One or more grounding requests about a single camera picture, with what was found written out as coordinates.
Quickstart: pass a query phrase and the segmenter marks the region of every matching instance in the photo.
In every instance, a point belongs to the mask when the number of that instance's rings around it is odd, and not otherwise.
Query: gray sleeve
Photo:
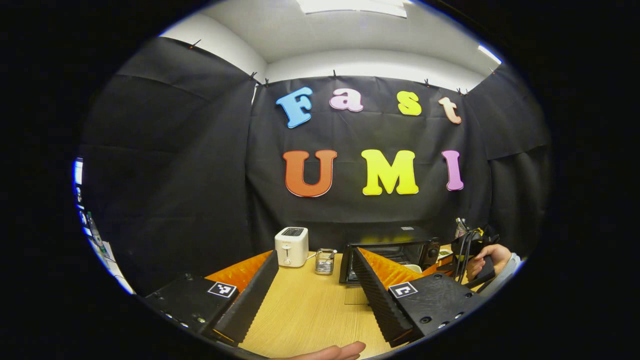
[[[487,287],[484,288],[479,294],[486,297],[492,296],[502,287],[502,285],[504,285],[506,281],[508,281],[513,276],[513,274],[516,273],[523,262],[524,261],[520,260],[520,256],[518,256],[515,252],[512,252],[507,265],[504,266],[504,269],[502,269],[500,274],[493,278],[493,281],[489,285],[487,285]]]

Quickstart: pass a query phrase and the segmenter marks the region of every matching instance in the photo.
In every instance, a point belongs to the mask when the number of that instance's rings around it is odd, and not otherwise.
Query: white toaster
[[[309,230],[305,227],[285,227],[275,236],[278,264],[299,268],[309,256]]]

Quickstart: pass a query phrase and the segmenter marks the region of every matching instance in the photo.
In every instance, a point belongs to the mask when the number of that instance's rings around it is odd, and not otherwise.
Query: ceiling
[[[201,11],[226,26],[267,63],[339,49],[379,49],[430,56],[488,75],[497,64],[458,23],[406,2],[407,18],[371,12],[305,15],[296,0],[225,0]]]

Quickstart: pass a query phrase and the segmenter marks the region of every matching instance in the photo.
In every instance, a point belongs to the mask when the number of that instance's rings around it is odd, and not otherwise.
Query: wooden table
[[[404,346],[385,341],[362,288],[339,283],[341,261],[336,254],[331,275],[317,275],[314,258],[300,268],[280,266],[239,346],[271,358],[362,341],[367,347],[360,359]]]

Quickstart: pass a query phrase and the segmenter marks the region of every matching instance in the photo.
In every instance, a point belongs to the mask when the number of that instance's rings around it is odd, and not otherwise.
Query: orange letter u
[[[320,159],[320,179],[315,185],[305,183],[303,178],[305,160],[309,158],[306,151],[287,151],[282,157],[287,162],[284,182],[287,189],[294,195],[302,197],[318,197],[326,194],[333,181],[333,159],[338,153],[333,150],[316,151],[316,157]]]

